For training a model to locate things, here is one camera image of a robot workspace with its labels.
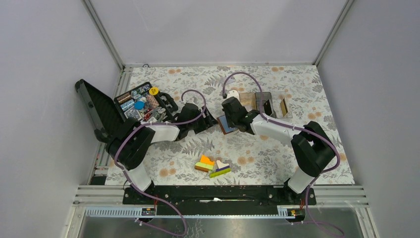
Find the brown leather card holder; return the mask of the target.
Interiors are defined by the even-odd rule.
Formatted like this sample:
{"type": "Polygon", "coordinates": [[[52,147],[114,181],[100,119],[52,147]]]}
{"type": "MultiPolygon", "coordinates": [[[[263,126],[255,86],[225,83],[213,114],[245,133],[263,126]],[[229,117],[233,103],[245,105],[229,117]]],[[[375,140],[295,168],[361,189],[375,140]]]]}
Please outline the brown leather card holder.
{"type": "Polygon", "coordinates": [[[238,130],[238,128],[230,127],[228,125],[226,115],[222,115],[222,116],[218,117],[216,120],[217,120],[217,122],[218,122],[218,124],[221,128],[221,131],[224,135],[227,135],[229,133],[232,133],[232,132],[235,132],[235,131],[238,130]]]}

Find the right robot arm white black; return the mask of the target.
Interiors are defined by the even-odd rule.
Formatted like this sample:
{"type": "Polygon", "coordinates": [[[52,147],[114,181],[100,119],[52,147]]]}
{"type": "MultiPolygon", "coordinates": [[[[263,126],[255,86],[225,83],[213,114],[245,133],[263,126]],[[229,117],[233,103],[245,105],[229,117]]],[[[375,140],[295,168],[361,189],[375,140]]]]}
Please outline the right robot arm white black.
{"type": "Polygon", "coordinates": [[[285,182],[287,188],[284,190],[284,198],[290,204],[301,201],[303,191],[334,157],[339,157],[337,149],[315,121],[304,127],[296,127],[257,110],[247,111],[235,97],[225,99],[222,107],[229,127],[252,135],[267,136],[292,146],[298,169],[285,182]]]}

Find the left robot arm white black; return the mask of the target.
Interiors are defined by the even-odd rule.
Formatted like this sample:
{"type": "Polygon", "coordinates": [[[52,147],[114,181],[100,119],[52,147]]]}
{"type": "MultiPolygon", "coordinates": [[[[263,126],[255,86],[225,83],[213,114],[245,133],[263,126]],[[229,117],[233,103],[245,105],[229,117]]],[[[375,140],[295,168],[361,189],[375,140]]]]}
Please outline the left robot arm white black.
{"type": "Polygon", "coordinates": [[[174,122],[127,119],[106,144],[106,152],[117,159],[114,164],[127,173],[127,180],[136,187],[135,198],[147,204],[154,196],[149,187],[153,181],[143,165],[149,147],[157,142],[179,141],[190,131],[198,134],[216,124],[217,120],[205,106],[199,109],[195,104],[186,103],[175,115],[174,122]]]}

